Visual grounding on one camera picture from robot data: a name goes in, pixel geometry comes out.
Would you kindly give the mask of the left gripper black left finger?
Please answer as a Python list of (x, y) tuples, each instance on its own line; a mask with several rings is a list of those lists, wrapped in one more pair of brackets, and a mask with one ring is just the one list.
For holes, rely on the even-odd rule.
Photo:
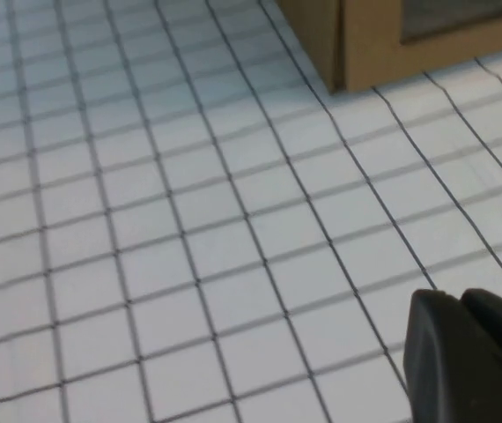
[(502, 349), (441, 291), (411, 296), (403, 368), (415, 422), (502, 422)]

